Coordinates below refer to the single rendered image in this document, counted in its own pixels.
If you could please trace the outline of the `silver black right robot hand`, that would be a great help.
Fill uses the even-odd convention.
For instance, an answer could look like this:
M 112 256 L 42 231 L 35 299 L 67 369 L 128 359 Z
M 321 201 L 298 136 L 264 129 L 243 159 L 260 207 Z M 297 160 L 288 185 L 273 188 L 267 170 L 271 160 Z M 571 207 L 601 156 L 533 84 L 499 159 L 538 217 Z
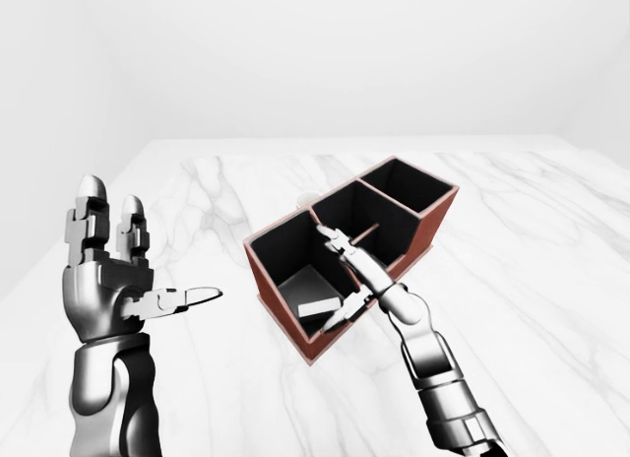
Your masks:
M 359 280 L 359 291 L 350 294 L 341 308 L 326 321 L 324 332 L 353 322 L 371 298 L 375 298 L 381 308 L 393 317 L 393 324 L 397 327 L 405 325 L 432 328 L 426 302 L 420 296 L 412 294 L 404 284 L 396 282 L 370 253 L 353 245 L 338 228 L 317 225 L 316 229 L 327 238 L 325 246 L 337 254 L 339 261 Z

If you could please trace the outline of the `red-brown desk caddy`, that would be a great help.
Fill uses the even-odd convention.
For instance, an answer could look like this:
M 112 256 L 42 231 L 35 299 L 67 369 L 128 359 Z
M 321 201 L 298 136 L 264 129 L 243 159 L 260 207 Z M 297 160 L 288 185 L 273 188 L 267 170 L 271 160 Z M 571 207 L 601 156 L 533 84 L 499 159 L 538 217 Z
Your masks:
M 391 157 L 247 238 L 244 248 L 259 299 L 307 363 L 312 364 L 346 331 L 319 330 L 308 337 L 279 286 L 311 265 L 345 300 L 359 280 L 325 246 L 316 226 L 340 229 L 400 279 L 430 248 L 459 188 Z

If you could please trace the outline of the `dark grey book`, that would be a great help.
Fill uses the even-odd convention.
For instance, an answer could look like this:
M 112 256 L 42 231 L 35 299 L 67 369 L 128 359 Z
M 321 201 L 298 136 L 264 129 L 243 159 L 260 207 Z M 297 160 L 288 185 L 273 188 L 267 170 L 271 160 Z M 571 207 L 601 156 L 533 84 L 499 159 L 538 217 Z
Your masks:
M 281 283 L 279 291 L 308 337 L 342 306 L 342 295 L 311 265 Z

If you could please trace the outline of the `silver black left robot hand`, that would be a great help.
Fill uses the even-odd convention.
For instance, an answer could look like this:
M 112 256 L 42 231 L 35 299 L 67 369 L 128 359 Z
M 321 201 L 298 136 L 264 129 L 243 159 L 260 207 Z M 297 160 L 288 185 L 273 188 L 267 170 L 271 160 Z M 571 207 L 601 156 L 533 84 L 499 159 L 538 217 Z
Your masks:
M 67 216 L 69 260 L 63 272 L 65 312 L 83 343 L 136 333 L 148 319 L 181 313 L 222 296 L 213 287 L 153 288 L 154 270 L 146 258 L 150 235 L 138 197 L 129 195 L 123 203 L 118 259 L 106 250 L 109 234 L 105 185 L 98 177 L 86 175 Z

